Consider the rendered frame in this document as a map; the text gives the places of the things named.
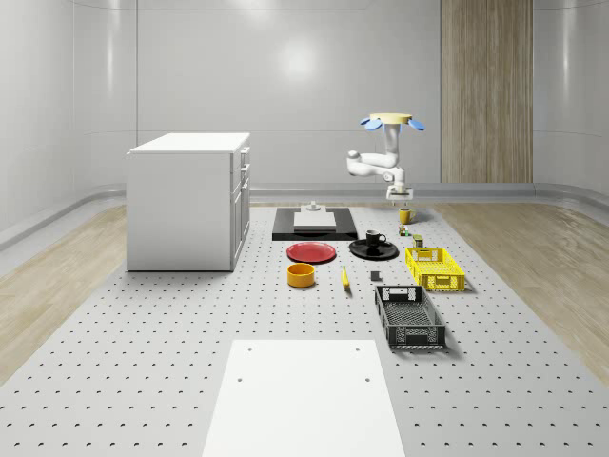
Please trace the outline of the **black plate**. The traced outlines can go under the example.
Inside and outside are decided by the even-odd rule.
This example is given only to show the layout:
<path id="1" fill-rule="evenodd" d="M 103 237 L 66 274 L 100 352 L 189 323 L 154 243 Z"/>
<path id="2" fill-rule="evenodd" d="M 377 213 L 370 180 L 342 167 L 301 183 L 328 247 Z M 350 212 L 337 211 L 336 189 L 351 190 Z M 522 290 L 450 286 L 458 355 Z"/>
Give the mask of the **black plate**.
<path id="1" fill-rule="evenodd" d="M 370 247 L 365 239 L 350 243 L 349 250 L 359 258 L 372 261 L 391 260 L 399 255 L 398 248 L 392 243 L 382 242 L 376 247 Z"/>

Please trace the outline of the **yellow basket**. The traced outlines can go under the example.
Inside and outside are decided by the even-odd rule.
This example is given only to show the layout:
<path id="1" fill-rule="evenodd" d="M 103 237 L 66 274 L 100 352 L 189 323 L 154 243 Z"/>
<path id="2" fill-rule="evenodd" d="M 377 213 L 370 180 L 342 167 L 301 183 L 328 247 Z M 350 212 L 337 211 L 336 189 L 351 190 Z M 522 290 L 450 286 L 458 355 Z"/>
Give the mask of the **yellow basket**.
<path id="1" fill-rule="evenodd" d="M 407 248 L 405 262 L 427 290 L 464 290 L 464 272 L 445 248 Z"/>

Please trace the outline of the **red plate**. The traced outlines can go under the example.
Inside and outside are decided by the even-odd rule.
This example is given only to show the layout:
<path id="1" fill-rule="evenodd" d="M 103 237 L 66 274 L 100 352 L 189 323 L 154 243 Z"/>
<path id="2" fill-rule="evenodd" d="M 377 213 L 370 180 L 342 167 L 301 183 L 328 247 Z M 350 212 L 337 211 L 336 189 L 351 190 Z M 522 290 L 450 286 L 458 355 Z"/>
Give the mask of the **red plate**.
<path id="1" fill-rule="evenodd" d="M 286 255 L 294 262 L 320 264 L 333 260 L 336 250 L 326 243 L 302 242 L 289 246 Z"/>

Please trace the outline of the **dark grey basket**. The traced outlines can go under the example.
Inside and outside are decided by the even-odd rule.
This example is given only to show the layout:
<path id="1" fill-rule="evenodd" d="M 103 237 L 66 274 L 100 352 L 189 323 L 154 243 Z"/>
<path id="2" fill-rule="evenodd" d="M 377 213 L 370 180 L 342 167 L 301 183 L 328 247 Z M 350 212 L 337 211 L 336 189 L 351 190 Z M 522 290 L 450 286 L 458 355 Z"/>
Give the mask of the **dark grey basket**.
<path id="1" fill-rule="evenodd" d="M 375 300 L 391 348 L 443 348 L 445 323 L 421 286 L 376 286 Z"/>

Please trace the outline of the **yellow bowl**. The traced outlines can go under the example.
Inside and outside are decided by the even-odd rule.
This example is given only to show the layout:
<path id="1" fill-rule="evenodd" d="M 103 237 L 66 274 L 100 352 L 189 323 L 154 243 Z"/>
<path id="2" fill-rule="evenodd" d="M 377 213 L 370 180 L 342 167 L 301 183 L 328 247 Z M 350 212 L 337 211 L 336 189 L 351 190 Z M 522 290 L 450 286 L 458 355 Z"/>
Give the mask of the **yellow bowl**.
<path id="1" fill-rule="evenodd" d="M 287 268 L 287 282 L 294 288 L 308 288 L 315 283 L 315 268 L 307 263 L 292 264 Z"/>

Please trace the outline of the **white cabinet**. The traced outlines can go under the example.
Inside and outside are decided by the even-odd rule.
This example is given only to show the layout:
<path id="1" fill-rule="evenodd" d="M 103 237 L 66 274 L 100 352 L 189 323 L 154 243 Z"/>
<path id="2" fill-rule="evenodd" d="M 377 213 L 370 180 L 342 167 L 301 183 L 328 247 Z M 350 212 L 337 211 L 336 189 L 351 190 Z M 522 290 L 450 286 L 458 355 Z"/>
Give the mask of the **white cabinet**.
<path id="1" fill-rule="evenodd" d="M 249 138 L 168 133 L 128 153 L 129 270 L 234 270 L 249 226 Z"/>

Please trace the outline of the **white board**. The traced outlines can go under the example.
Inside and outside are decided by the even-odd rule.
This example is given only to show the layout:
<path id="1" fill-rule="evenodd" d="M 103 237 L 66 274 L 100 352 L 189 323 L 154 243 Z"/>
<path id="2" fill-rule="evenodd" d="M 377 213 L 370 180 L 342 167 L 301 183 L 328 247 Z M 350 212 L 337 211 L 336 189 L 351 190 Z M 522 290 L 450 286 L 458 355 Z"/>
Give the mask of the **white board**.
<path id="1" fill-rule="evenodd" d="M 404 457 L 372 340 L 236 340 L 203 457 Z"/>

